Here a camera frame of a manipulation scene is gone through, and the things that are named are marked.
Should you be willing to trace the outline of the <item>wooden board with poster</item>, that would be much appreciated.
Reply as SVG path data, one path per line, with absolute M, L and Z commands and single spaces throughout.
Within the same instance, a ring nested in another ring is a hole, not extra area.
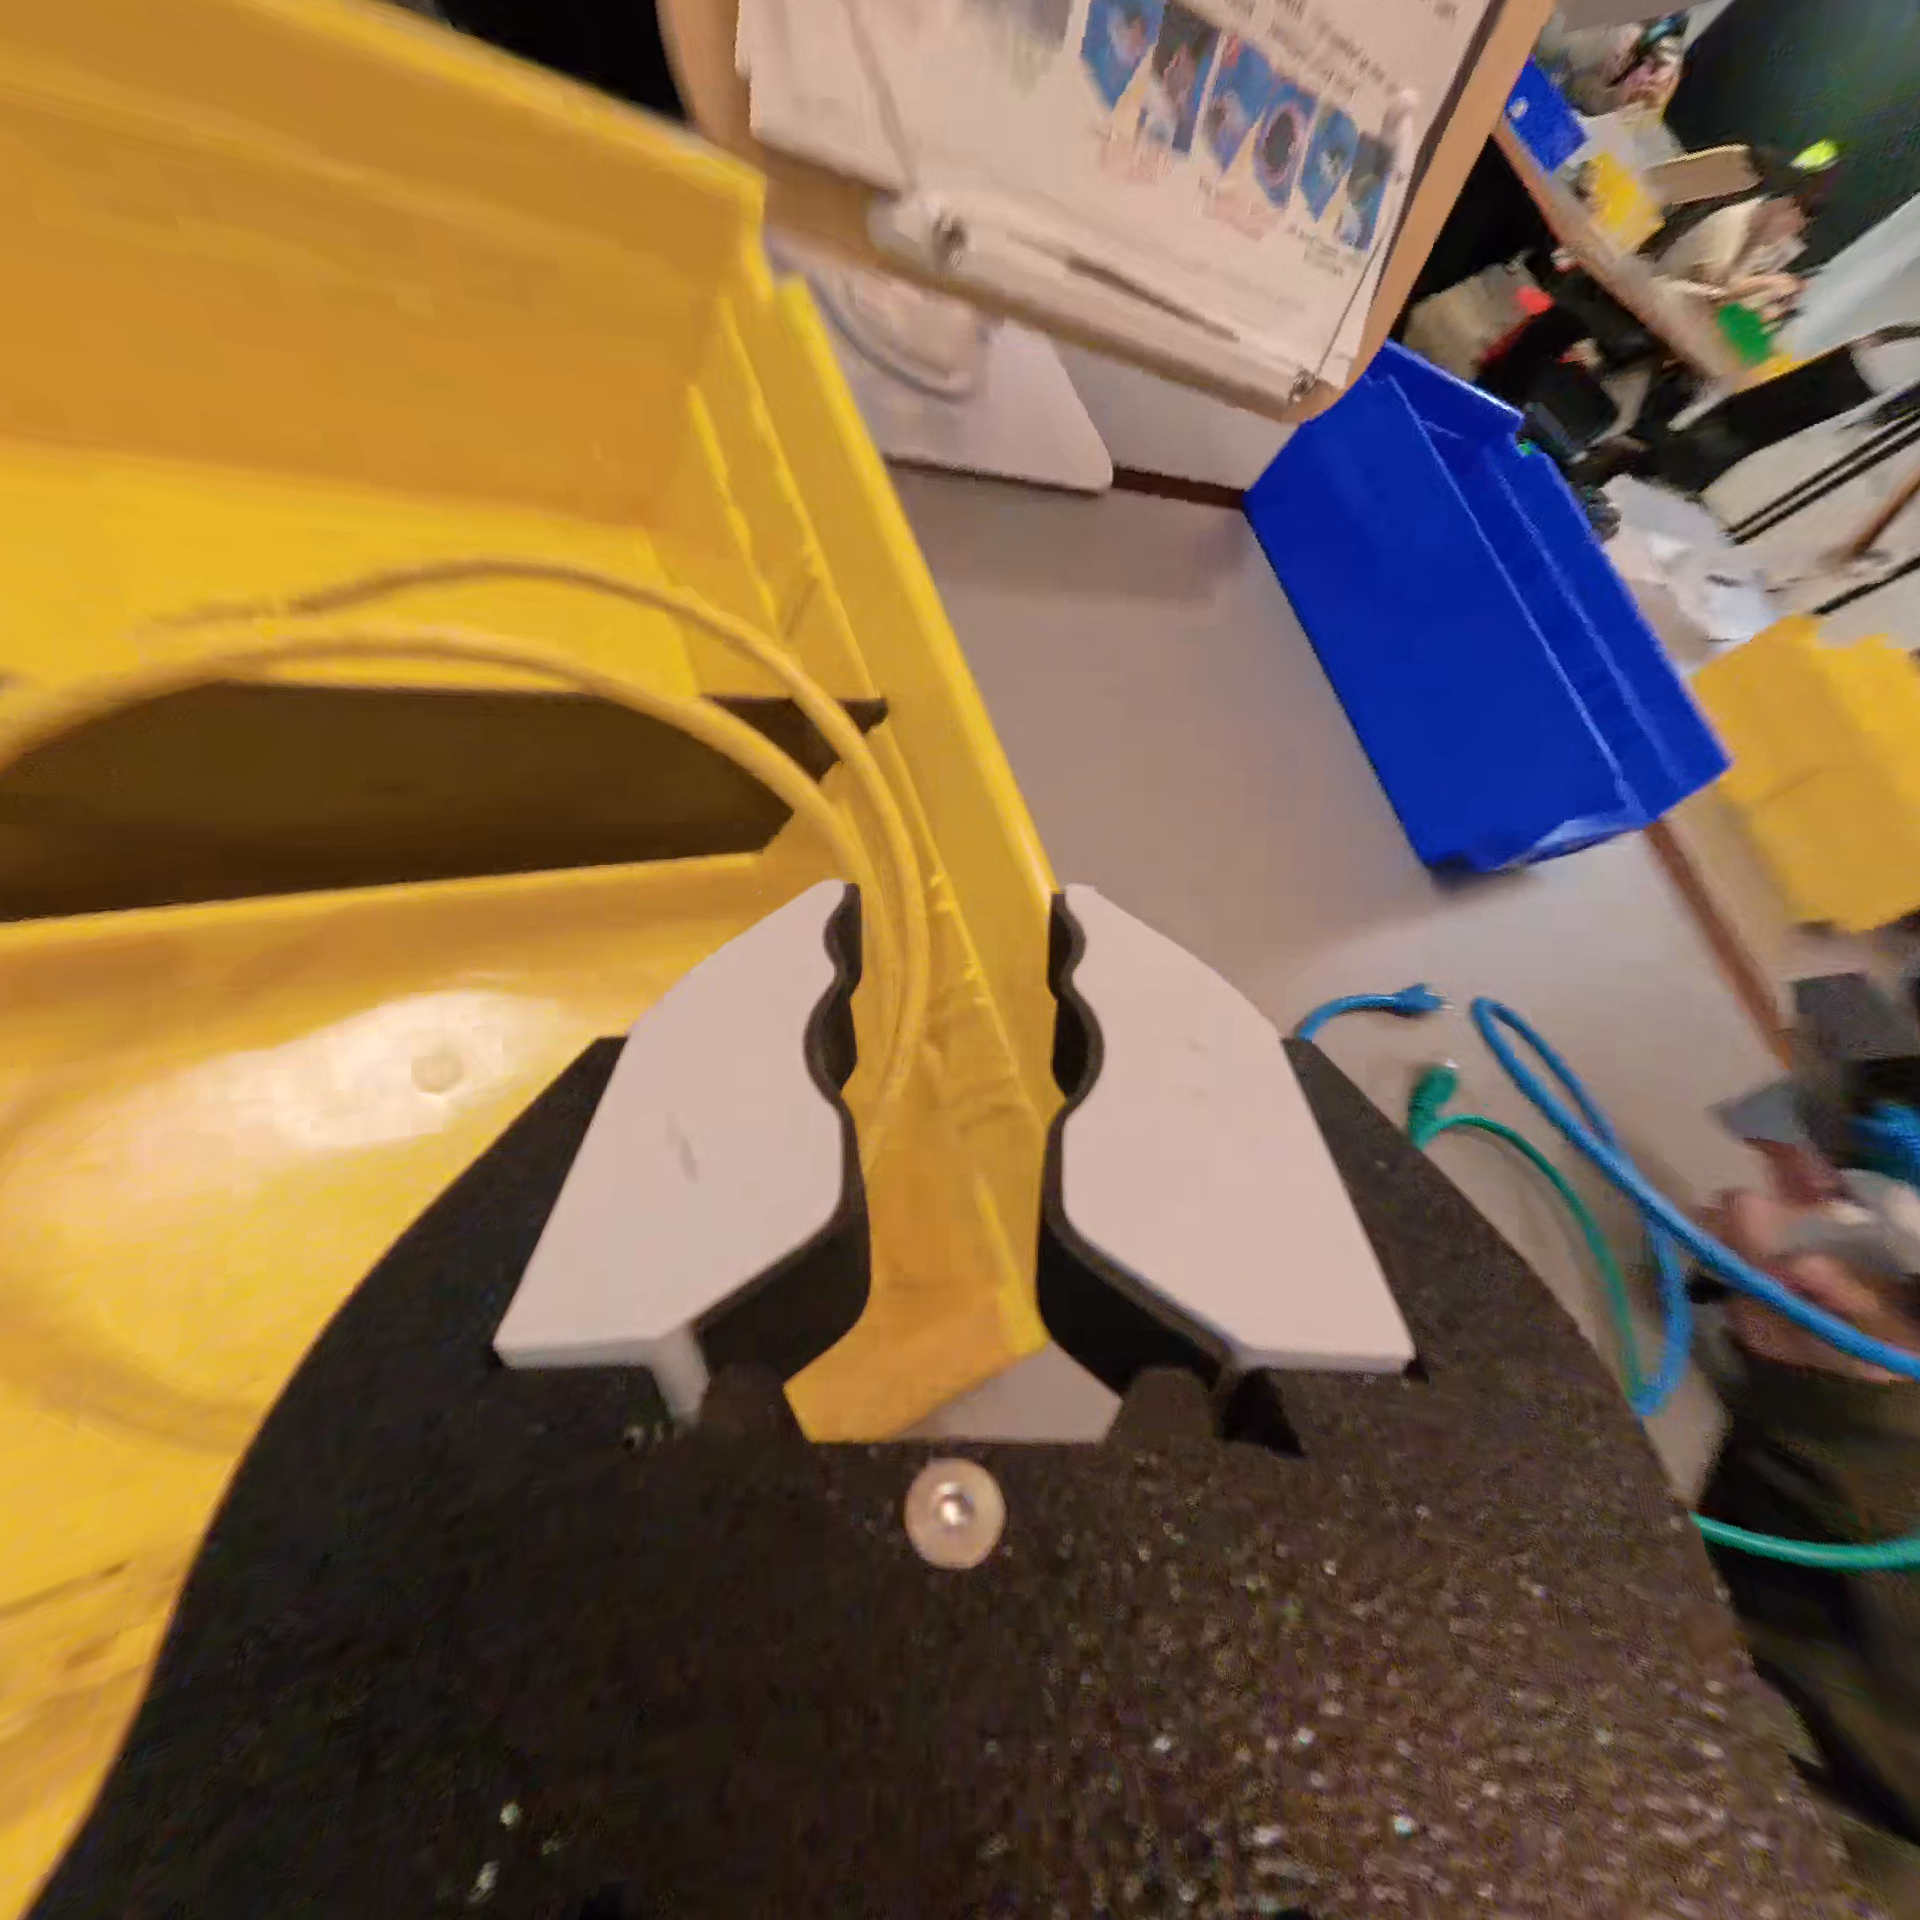
M 776 226 L 1277 423 L 1386 344 L 1551 3 L 671 2 Z

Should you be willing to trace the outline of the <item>blue plastic bin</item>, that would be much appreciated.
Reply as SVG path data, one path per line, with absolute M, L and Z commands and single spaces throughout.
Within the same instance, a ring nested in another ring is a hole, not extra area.
M 1418 861 L 1644 831 L 1732 763 L 1523 417 L 1386 344 L 1242 497 Z

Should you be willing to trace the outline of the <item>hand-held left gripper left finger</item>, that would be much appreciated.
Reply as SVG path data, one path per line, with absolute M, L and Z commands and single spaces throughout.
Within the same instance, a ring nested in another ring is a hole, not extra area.
M 785 1390 L 871 1291 L 847 1109 L 862 900 L 821 881 L 686 971 L 628 1031 L 491 1355 L 643 1373 L 673 1420 L 716 1379 Z

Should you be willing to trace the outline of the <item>small yellow plastic bin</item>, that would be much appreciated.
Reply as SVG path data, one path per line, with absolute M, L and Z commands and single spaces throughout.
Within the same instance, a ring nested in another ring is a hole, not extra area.
M 1689 681 L 1725 756 L 1717 795 L 1800 924 L 1917 911 L 1917 666 L 1888 636 L 1785 615 Z

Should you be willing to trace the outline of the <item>large yellow plastic bin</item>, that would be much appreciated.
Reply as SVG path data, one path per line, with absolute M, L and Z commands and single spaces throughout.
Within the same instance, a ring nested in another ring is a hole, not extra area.
M 1053 875 L 765 189 L 374 3 L 3 3 L 3 1916 L 241 1452 L 557 1079 L 847 868 L 881 1437 L 1038 1341 Z

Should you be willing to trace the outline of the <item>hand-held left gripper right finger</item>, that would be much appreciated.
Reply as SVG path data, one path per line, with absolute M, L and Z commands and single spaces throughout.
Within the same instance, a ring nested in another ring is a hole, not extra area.
M 1283 1036 L 1100 890 L 1055 894 L 1038 1308 L 1094 1379 L 1390 1377 L 1416 1358 Z

